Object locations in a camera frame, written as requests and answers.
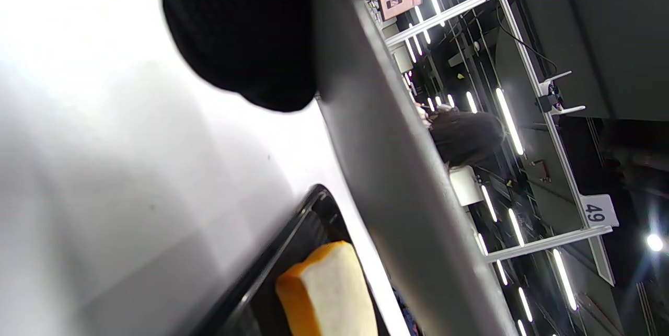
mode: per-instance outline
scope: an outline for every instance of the white metal frame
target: white metal frame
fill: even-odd
[[[427,19],[420,24],[416,24],[415,26],[410,27],[405,31],[395,34],[391,38],[386,39],[385,43],[388,47],[396,45],[397,43],[401,43],[410,37],[422,33],[430,27],[437,26],[443,21],[465,13],[468,10],[478,7],[478,5],[482,5],[487,1],[489,0],[466,0],[463,3],[459,3],[458,5],[455,5],[454,7],[449,8],[441,13],[437,13],[437,15],[430,17],[430,19]],[[499,2],[502,5],[504,14],[506,15],[511,33],[514,34],[514,36],[517,38],[517,40],[515,40],[516,48],[518,49],[518,53],[521,56],[521,60],[523,61],[523,65],[527,72],[527,76],[530,79],[532,89],[535,92],[537,98],[544,96],[545,89],[548,88],[548,85],[552,83],[552,81],[559,77],[566,76],[571,72],[545,79],[544,82],[540,82],[538,80],[537,73],[530,59],[527,48],[519,42],[519,40],[523,41],[523,35],[521,34],[520,28],[518,27],[513,10],[509,4],[509,0],[499,0]],[[560,114],[565,114],[566,112],[575,112],[583,109],[585,109],[583,106],[570,108],[564,110]],[[559,236],[553,236],[540,241],[529,242],[524,246],[517,246],[493,252],[487,255],[485,260],[490,263],[495,263],[497,260],[506,260],[514,257],[520,257],[521,255],[526,255],[528,253],[549,250],[563,244],[570,244],[574,241],[588,239],[593,256],[595,257],[597,271],[603,279],[608,281],[609,284],[613,285],[614,278],[600,235],[609,233],[613,230],[614,226],[618,226],[616,212],[612,205],[611,198],[608,195],[584,196],[581,195],[581,193],[578,191],[578,187],[576,186],[576,179],[574,177],[573,171],[571,170],[571,165],[569,164],[567,153],[564,151],[564,145],[562,144],[562,140],[559,136],[559,133],[557,132],[555,123],[552,120],[553,114],[556,114],[556,112],[551,110],[549,112],[543,113],[543,117],[546,125],[548,126],[550,138],[553,142],[553,145],[555,146],[562,170],[564,171],[564,175],[567,178],[569,189],[572,196],[574,197],[581,220],[583,221],[583,229],[571,231]]]

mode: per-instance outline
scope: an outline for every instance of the white countertop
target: white countertop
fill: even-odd
[[[187,331],[315,183],[401,325],[315,103],[209,86],[159,0],[0,6],[0,333]]]

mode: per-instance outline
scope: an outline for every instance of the black sleeve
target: black sleeve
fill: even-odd
[[[203,79],[290,112],[316,92],[310,0],[163,0],[182,57]]]

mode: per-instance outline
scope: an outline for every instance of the black tray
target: black tray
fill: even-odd
[[[351,237],[337,203],[325,186],[314,186],[286,227],[196,328],[197,336],[291,336],[274,291],[280,274],[332,241]],[[388,336],[376,303],[378,334]]]

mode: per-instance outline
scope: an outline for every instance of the slice of bread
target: slice of bread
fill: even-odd
[[[353,246],[320,246],[276,281],[293,336],[376,336],[374,308]]]

